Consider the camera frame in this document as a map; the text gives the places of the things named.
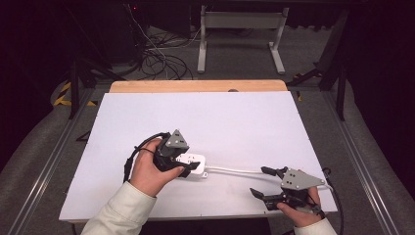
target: gray plastic part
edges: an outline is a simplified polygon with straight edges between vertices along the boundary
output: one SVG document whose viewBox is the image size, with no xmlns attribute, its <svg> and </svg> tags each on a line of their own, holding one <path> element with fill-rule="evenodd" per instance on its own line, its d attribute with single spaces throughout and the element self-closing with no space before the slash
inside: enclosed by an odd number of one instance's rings
<svg viewBox="0 0 415 235">
<path fill-rule="evenodd" d="M 324 185 L 326 181 L 295 169 L 288 169 L 281 182 L 281 188 L 302 190 Z"/>
<path fill-rule="evenodd" d="M 170 138 L 168 138 L 167 142 L 165 143 L 165 146 L 176 149 L 189 149 L 186 140 L 184 140 L 178 129 L 174 130 L 173 134 L 171 134 Z"/>
</svg>

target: hand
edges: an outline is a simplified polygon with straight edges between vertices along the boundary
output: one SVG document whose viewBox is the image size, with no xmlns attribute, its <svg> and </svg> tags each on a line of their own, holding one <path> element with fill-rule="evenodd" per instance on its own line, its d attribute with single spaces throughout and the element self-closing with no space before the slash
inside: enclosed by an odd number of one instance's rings
<svg viewBox="0 0 415 235">
<path fill-rule="evenodd" d="M 162 187 L 179 176 L 183 170 L 183 166 L 173 168 L 171 170 L 161 172 L 153 164 L 154 151 L 160 144 L 159 138 L 149 141 L 143 146 L 147 150 L 141 150 L 132 169 L 130 184 L 141 192 L 156 197 Z"/>
<path fill-rule="evenodd" d="M 320 197 L 318 196 L 317 187 L 309 188 L 308 195 L 312 198 L 312 200 L 310 199 L 310 203 L 320 205 Z M 290 218 L 296 227 L 305 227 L 321 220 L 321 216 L 319 214 L 297 211 L 285 203 L 277 204 L 277 208 L 288 218 Z"/>
</svg>

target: gray floor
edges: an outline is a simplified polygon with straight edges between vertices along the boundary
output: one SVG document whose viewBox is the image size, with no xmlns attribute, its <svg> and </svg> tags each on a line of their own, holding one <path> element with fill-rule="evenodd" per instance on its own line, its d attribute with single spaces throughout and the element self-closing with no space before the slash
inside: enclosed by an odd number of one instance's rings
<svg viewBox="0 0 415 235">
<path fill-rule="evenodd" d="M 184 60 L 195 79 L 290 81 L 294 74 L 313 69 L 312 62 L 318 61 L 330 30 L 315 32 L 310 28 L 286 27 L 279 50 L 286 68 L 285 75 L 277 74 L 267 49 L 267 43 L 274 34 L 273 30 L 254 30 L 242 37 L 226 31 L 213 32 L 207 40 L 207 69 L 204 74 L 196 73 L 197 41 L 185 48 L 162 51 Z M 141 76 L 137 72 L 127 78 Z M 336 89 L 320 92 L 315 87 L 316 82 L 318 79 L 311 79 L 296 88 L 301 91 L 302 101 L 297 99 L 295 92 L 293 97 L 321 165 L 332 170 L 331 179 L 344 208 L 344 234 L 415 234 L 415 203 L 391 170 L 354 106 L 351 88 L 348 86 L 346 91 L 346 121 L 340 122 L 333 114 Z M 57 87 L 51 102 L 62 86 Z M 90 100 L 100 101 L 109 88 L 108 82 L 99 83 Z M 88 90 L 82 89 L 82 92 L 87 94 Z M 56 106 L 27 135 L 1 172 L 0 234 L 7 234 L 12 226 L 14 233 L 18 231 L 19 234 L 72 233 L 70 225 L 58 221 L 58 216 L 85 146 L 84 142 L 75 139 L 92 128 L 99 107 L 87 106 L 82 110 L 60 160 L 55 163 L 56 169 L 50 174 L 52 177 L 45 181 L 39 192 L 35 192 L 41 197 L 34 202 L 26 219 L 19 216 L 39 175 L 44 175 L 43 167 L 51 163 L 49 157 L 58 151 L 55 146 L 62 133 L 67 131 L 69 109 L 68 106 Z M 14 225 L 18 216 L 20 220 Z M 339 231 L 340 215 L 336 212 L 328 217 Z M 271 217 L 269 223 L 272 234 L 282 234 L 292 226 L 284 216 Z M 82 226 L 76 225 L 78 233 Z"/>
</svg>

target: white sleeve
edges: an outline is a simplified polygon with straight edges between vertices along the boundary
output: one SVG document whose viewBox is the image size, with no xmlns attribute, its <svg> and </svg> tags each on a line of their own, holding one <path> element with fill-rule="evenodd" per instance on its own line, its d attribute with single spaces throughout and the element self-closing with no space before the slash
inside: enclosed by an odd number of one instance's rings
<svg viewBox="0 0 415 235">
<path fill-rule="evenodd" d="M 137 235 L 146 223 L 155 203 L 156 198 L 142 193 L 125 182 L 100 212 L 89 219 L 82 234 Z"/>
<path fill-rule="evenodd" d="M 294 227 L 296 235 L 336 235 L 335 229 L 327 218 L 306 227 Z"/>
</svg>

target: white tabletop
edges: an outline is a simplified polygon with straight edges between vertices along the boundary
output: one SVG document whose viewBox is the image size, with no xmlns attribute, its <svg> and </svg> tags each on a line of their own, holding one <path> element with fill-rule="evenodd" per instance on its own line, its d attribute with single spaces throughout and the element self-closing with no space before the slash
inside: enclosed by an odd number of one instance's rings
<svg viewBox="0 0 415 235">
<path fill-rule="evenodd" d="M 122 184 L 134 146 L 180 129 L 208 165 L 246 170 L 262 166 L 301 169 L 324 178 L 290 92 L 106 94 L 69 188 L 60 220 L 94 216 Z M 250 188 L 280 194 L 279 178 L 209 171 L 207 179 L 178 178 L 158 194 L 150 219 L 268 216 Z M 319 189 L 325 212 L 337 208 Z"/>
</svg>

